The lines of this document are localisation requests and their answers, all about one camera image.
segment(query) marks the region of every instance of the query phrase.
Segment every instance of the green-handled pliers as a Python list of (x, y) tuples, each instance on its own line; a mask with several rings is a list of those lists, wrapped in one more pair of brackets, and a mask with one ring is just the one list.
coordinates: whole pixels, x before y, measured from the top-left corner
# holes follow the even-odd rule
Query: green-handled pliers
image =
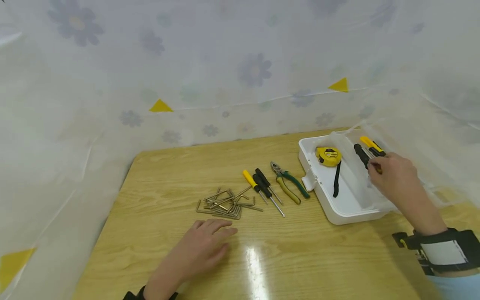
[(305, 190), (305, 188), (303, 187), (303, 185), (300, 183), (300, 181), (298, 181), (295, 177), (293, 177), (292, 175), (290, 175), (290, 173), (288, 171), (285, 171), (285, 170), (282, 170), (282, 168), (280, 168), (279, 165), (277, 165), (276, 163), (274, 163), (273, 161), (270, 162), (270, 167), (272, 167), (272, 170), (273, 172), (276, 173), (276, 182), (278, 184), (280, 184), (280, 187), (282, 188), (282, 190), (285, 192), (285, 194), (288, 195), (288, 197), (290, 197), (296, 204), (300, 204), (301, 203), (301, 200), (300, 198), (295, 195), (286, 185), (285, 185), (285, 182), (283, 181), (283, 178), (286, 178), (288, 180), (290, 180), (291, 182), (293, 182), (297, 188), (300, 190), (301, 194), (303, 195), (303, 197), (305, 197), (306, 199), (310, 198), (310, 195), (308, 194), (308, 192)]

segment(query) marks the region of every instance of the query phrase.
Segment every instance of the white plastic toolbox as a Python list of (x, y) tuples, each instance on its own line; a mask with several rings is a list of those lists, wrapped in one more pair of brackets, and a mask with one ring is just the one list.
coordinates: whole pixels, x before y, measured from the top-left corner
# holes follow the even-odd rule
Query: white plastic toolbox
[[(379, 115), (347, 131), (299, 141), (299, 159), (305, 188), (314, 190), (328, 220), (336, 225), (378, 219), (395, 206), (370, 182), (353, 145), (366, 135), (386, 152), (409, 158), (437, 207), (465, 200), (480, 207), (480, 131), (442, 112), (420, 95), (382, 107)], [(465, 139), (461, 133), (468, 132)], [(342, 153), (339, 194), (333, 198), (336, 168), (321, 165), (317, 147), (335, 147)]]

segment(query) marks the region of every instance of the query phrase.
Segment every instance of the wrist strap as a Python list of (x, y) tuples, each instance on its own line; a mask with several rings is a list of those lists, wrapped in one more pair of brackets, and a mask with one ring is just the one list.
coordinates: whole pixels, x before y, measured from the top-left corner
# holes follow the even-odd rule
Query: wrist strap
[(417, 251), (417, 259), (427, 275), (432, 269), (437, 272), (465, 271), (480, 266), (480, 242), (472, 230), (447, 231), (422, 236), (413, 231), (412, 236), (405, 232), (392, 235), (401, 248)]
[[(143, 288), (140, 289), (140, 291), (138, 292), (138, 294), (135, 296), (132, 292), (127, 292), (127, 294), (125, 295), (125, 297), (123, 298), (123, 300), (145, 300), (144, 298), (144, 290), (145, 290), (145, 286)], [(170, 299), (168, 300), (175, 300), (175, 298), (177, 297), (178, 293), (174, 293)]]

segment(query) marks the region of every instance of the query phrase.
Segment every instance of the white curtain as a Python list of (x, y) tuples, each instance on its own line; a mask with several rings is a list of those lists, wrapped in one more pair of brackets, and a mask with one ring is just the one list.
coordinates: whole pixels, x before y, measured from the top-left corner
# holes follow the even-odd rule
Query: white curtain
[(5, 2), (0, 256), (36, 251), (0, 299), (73, 293), (142, 150), (350, 126), (407, 90), (480, 142), (475, 0)]

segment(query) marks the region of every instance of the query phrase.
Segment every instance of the wrist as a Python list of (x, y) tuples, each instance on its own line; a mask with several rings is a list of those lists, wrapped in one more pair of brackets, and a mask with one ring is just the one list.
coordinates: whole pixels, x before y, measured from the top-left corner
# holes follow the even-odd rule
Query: wrist
[(438, 209), (428, 199), (419, 199), (410, 205), (398, 207), (415, 230), (423, 235), (430, 236), (447, 231), (447, 226)]
[(168, 300), (182, 284), (175, 269), (160, 264), (148, 279), (144, 290), (145, 300)]

